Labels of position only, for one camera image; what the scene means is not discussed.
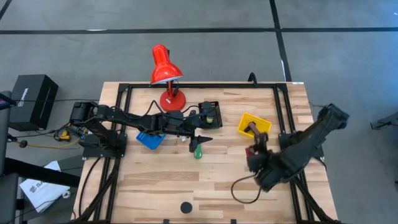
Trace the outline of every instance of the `red desk lamp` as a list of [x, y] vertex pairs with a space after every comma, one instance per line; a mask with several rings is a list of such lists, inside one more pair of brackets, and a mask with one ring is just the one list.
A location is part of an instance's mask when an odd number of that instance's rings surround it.
[[169, 51], [163, 45], [156, 45], [152, 49], [155, 60], [155, 69], [152, 72], [151, 84], [167, 83], [167, 91], [160, 96], [160, 105], [163, 110], [181, 110], [185, 106], [185, 95], [178, 87], [173, 91], [173, 80], [182, 77], [181, 70], [171, 63]]

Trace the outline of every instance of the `lamp base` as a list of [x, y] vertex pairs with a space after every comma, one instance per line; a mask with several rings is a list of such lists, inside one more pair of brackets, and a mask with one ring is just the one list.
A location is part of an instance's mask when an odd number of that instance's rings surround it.
[[170, 98], [169, 93], [165, 91], [160, 96], [160, 106], [166, 111], [181, 110], [185, 106], [185, 95], [179, 90], [173, 98]]

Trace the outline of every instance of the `white paper bag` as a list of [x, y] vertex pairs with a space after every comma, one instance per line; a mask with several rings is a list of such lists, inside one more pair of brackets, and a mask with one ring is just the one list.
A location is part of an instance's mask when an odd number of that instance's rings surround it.
[[[45, 166], [45, 168], [60, 170], [60, 166], [57, 161], [50, 162]], [[68, 186], [49, 184], [32, 179], [23, 181], [19, 186], [29, 198], [38, 213], [46, 210], [57, 198], [70, 189]]]

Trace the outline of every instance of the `wire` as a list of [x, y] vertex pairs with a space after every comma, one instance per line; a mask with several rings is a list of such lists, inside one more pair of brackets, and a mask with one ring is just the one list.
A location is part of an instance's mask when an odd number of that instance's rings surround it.
[[313, 104], [311, 101], [308, 101], [309, 103], [310, 103], [310, 105], [312, 106], [312, 107], [319, 107], [319, 108], [324, 108], [326, 105], [315, 105], [315, 104]]
[[[161, 113], [162, 115], [167, 116], [167, 117], [169, 117], [169, 118], [174, 118], [174, 119], [187, 119], [187, 118], [192, 118], [192, 117], [195, 117], [195, 116], [203, 116], [203, 115], [206, 115], [206, 113], [198, 113], [198, 114], [194, 114], [194, 115], [190, 115], [190, 116], [186, 116], [186, 117], [182, 117], [182, 118], [174, 117], [174, 116], [171, 116], [171, 115], [169, 115], [169, 114], [167, 114], [167, 113], [164, 113], [164, 111], [162, 110], [162, 108], [160, 108], [159, 104], [157, 104], [157, 102], [156, 102], [155, 100], [152, 100], [152, 102], [151, 102], [150, 105], [149, 105], [148, 110], [147, 110], [143, 115], [137, 115], [138, 118], [132, 118], [130, 115], [128, 115], [126, 112], [124, 112], [121, 108], [119, 108], [119, 107], [117, 107], [117, 106], [112, 106], [111, 109], [113, 109], [113, 108], [118, 109], [120, 112], [122, 112], [122, 114], [123, 114], [125, 117], [127, 117], [127, 118], [129, 118], [129, 119], [141, 119], [141, 118], [143, 118], [144, 116], [148, 115], [148, 113], [149, 113], [150, 109], [152, 108], [153, 104], [156, 105], [157, 109], [159, 109], [159, 111], [160, 111], [160, 113]], [[189, 108], [194, 107], [194, 106], [196, 106], [196, 107], [199, 108], [199, 106], [197, 106], [197, 105], [192, 105], [192, 106], [189, 106], [187, 109], [185, 109], [182, 113], [187, 112]]]
[[61, 128], [54, 129], [54, 130], [48, 131], [48, 132], [46, 132], [46, 133], [40, 133], [40, 132], [38, 132], [38, 131], [35, 131], [35, 132], [37, 132], [38, 134], [25, 135], [25, 136], [13, 136], [13, 137], [15, 137], [15, 138], [28, 138], [28, 137], [36, 137], [36, 136], [42, 136], [42, 135], [46, 135], [46, 134], [52, 134], [52, 133], [56, 133], [57, 131], [61, 130], [62, 128], [64, 128], [64, 127], [65, 127], [66, 125], [68, 125], [68, 124], [69, 124], [69, 123], [64, 124]]
[[14, 100], [24, 101], [24, 102], [63, 102], [63, 101], [99, 101], [99, 100], [91, 100], [91, 99], [62, 99], [62, 100]]
[[68, 125], [69, 125], [69, 123], [66, 123], [66, 124], [64, 124], [61, 128], [57, 129], [57, 130], [54, 132], [54, 135], [53, 135], [54, 140], [60, 141], [60, 131], [61, 131], [61, 130], [65, 130], [65, 129], [67, 128]]
[[181, 111], [181, 112], [182, 112], [182, 113], [185, 113], [185, 112], [187, 112], [190, 108], [193, 108], [193, 107], [199, 108], [198, 105], [191, 105], [191, 106], [189, 106], [187, 109], [185, 109], [185, 110], [183, 110], [183, 111]]
[[40, 133], [40, 134], [33, 134], [33, 135], [26, 135], [26, 136], [14, 136], [15, 138], [28, 138], [28, 137], [36, 137], [36, 136], [42, 136], [42, 135], [46, 135], [46, 134], [51, 134], [56, 132], [57, 130], [51, 130], [49, 132], [46, 133]]
[[76, 220], [76, 213], [75, 213], [75, 211], [73, 211], [73, 209], [72, 209], [72, 213], [73, 213], [73, 220]]
[[87, 184], [88, 177], [90, 176], [91, 172], [92, 172], [93, 169], [94, 169], [94, 166], [97, 164], [97, 162], [98, 162], [99, 160], [100, 160], [100, 157], [97, 158], [97, 160], [95, 160], [95, 162], [93, 163], [93, 165], [90, 167], [90, 169], [89, 169], [89, 171], [88, 171], [88, 173], [87, 173], [86, 179], [85, 179], [85, 181], [84, 181], [84, 183], [83, 183], [83, 186], [81, 187], [80, 198], [79, 198], [79, 217], [81, 216], [81, 201], [83, 200], [83, 193], [84, 193], [85, 188], [86, 188], [86, 184]]
[[256, 202], [256, 201], [259, 199], [260, 193], [261, 193], [261, 187], [259, 188], [259, 192], [258, 192], [258, 194], [257, 194], [257, 197], [256, 197], [254, 200], [250, 201], [250, 202], [244, 202], [244, 201], [242, 201], [242, 200], [240, 200], [240, 199], [237, 199], [237, 198], [235, 197], [235, 195], [234, 195], [234, 186], [235, 186], [235, 184], [237, 184], [239, 181], [246, 180], [246, 179], [248, 179], [248, 178], [255, 177], [255, 176], [256, 176], [256, 174], [253, 174], [253, 175], [250, 175], [250, 176], [247, 176], [247, 177], [240, 178], [240, 179], [238, 179], [237, 181], [235, 181], [235, 182], [231, 185], [231, 195], [232, 195], [232, 198], [235, 199], [235, 201], [240, 202], [240, 203], [250, 204], [250, 203]]
[[75, 168], [67, 168], [67, 169], [60, 169], [60, 170], [57, 170], [57, 171], [65, 171], [65, 170], [73, 170], [73, 169], [82, 169], [82, 167], [75, 167]]
[[35, 132], [37, 132], [37, 133], [39, 133], [39, 134], [43, 134], [43, 135], [45, 135], [45, 136], [47, 136], [47, 137], [52, 138], [52, 136], [48, 136], [47, 133], [40, 133], [40, 132], [38, 132], [38, 131], [36, 131], [36, 130], [35, 130]]
[[6, 222], [6, 224], [15, 221], [15, 219], [17, 219], [18, 217], [21, 217], [21, 216], [25, 215], [26, 213], [33, 212], [34, 210], [36, 210], [37, 208], [40, 208], [40, 207], [41, 207], [42, 205], [44, 205], [45, 203], [54, 202], [54, 201], [56, 201], [56, 200], [58, 200], [58, 199], [59, 199], [59, 198], [56, 198], [56, 199], [54, 199], [54, 200], [48, 200], [48, 201], [46, 201], [46, 202], [43, 202], [41, 205], [39, 205], [39, 206], [37, 206], [37, 207], [35, 207], [35, 208], [33, 208], [33, 209], [27, 211], [27, 212], [24, 212], [24, 213], [22, 213], [22, 214], [16, 216], [15, 218], [9, 220], [8, 222]]
[[39, 147], [39, 148], [46, 148], [46, 149], [79, 149], [79, 148], [65, 148], [65, 147], [68, 147], [68, 146], [71, 146], [71, 145], [73, 145], [73, 144], [76, 144], [77, 142], [79, 142], [80, 141], [80, 139], [77, 139], [76, 141], [73, 141], [73, 142], [71, 142], [71, 143], [69, 143], [69, 144], [66, 144], [66, 145], [63, 145], [63, 146], [42, 146], [42, 145], [36, 145], [36, 144], [28, 144], [27, 146], [30, 146], [30, 147]]

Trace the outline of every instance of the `black stand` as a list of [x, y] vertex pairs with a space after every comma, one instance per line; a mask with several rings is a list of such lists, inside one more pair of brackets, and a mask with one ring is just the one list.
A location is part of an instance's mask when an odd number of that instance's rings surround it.
[[6, 158], [4, 174], [18, 174], [28, 179], [40, 180], [51, 184], [79, 187], [80, 177], [64, 172], [47, 169], [41, 166], [28, 164], [15, 159]]

